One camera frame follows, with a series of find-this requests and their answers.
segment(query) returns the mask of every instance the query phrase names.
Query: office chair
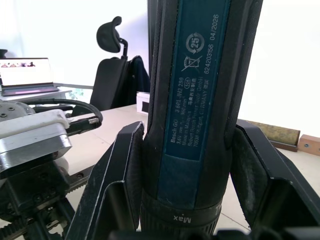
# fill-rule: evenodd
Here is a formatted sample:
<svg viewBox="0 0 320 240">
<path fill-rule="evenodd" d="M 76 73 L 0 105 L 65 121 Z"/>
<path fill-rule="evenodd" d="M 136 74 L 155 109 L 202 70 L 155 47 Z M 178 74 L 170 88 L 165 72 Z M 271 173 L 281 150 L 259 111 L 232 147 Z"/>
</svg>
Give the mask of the office chair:
<svg viewBox="0 0 320 240">
<path fill-rule="evenodd" d="M 122 18 L 115 17 L 112 22 L 101 25 L 96 33 L 99 47 L 110 53 L 119 53 L 123 45 L 121 58 L 112 57 L 104 59 L 98 65 L 93 85 L 90 104 L 99 111 L 120 108 L 136 103 L 136 93 L 150 92 L 150 79 L 144 68 L 142 58 L 134 57 L 128 61 L 128 42 L 120 38 L 116 26 L 120 25 Z M 68 117 L 89 114 L 90 112 L 76 106 Z"/>
</svg>

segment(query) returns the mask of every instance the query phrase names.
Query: desk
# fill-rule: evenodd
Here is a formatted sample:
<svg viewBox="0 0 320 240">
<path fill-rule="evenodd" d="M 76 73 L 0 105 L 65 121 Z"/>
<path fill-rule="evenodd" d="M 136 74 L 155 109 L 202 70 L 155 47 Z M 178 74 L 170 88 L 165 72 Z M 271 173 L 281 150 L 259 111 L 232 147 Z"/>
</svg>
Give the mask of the desk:
<svg viewBox="0 0 320 240">
<path fill-rule="evenodd" d="M 102 112 L 102 126 L 93 131 L 70 137 L 72 148 L 65 154 L 69 164 L 69 174 L 77 173 L 97 163 L 113 143 L 122 127 L 143 121 L 147 126 L 148 116 L 137 113 L 136 106 L 126 106 Z M 320 157 L 305 152 L 280 150 L 298 167 L 313 189 L 320 195 Z M 67 195 L 71 205 L 76 209 L 85 187 L 81 187 Z M 237 229 L 249 232 L 248 223 L 241 210 L 231 178 L 226 187 L 222 202 L 222 210 L 216 231 L 219 229 Z"/>
<path fill-rule="evenodd" d="M 59 91 L 36 93 L 36 94 L 23 94 L 16 96 L 0 96 L 3 101 L 22 101 L 22 100 L 36 100 L 36 99 L 66 99 L 66 93 L 71 93 L 72 90 L 59 88 Z"/>
</svg>

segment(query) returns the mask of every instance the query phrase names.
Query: bosch go screwdriver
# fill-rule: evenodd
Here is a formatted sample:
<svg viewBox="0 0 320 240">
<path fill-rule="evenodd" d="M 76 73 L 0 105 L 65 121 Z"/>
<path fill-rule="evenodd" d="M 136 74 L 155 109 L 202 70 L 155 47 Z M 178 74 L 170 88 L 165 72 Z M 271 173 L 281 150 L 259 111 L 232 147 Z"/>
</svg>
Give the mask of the bosch go screwdriver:
<svg viewBox="0 0 320 240">
<path fill-rule="evenodd" d="M 261 7 L 262 0 L 158 1 L 142 231 L 213 234 Z"/>
</svg>

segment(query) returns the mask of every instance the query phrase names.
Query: white wall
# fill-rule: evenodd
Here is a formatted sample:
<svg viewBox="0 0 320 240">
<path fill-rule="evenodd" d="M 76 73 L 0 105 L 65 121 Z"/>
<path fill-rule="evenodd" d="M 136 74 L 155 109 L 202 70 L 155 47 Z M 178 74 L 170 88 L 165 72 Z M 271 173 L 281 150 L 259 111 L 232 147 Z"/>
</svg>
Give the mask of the white wall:
<svg viewBox="0 0 320 240">
<path fill-rule="evenodd" d="M 320 137 L 319 13 L 319 0 L 264 0 L 239 118 Z"/>
<path fill-rule="evenodd" d="M 99 48 L 98 28 L 121 16 L 116 29 L 148 69 L 147 0 L 15 0 L 23 57 L 47 57 L 57 83 L 92 86 L 101 60 L 122 54 Z"/>
<path fill-rule="evenodd" d="M 8 58 L 23 55 L 21 35 L 16 18 L 15 2 L 0 0 L 0 49 L 8 49 Z"/>
</svg>

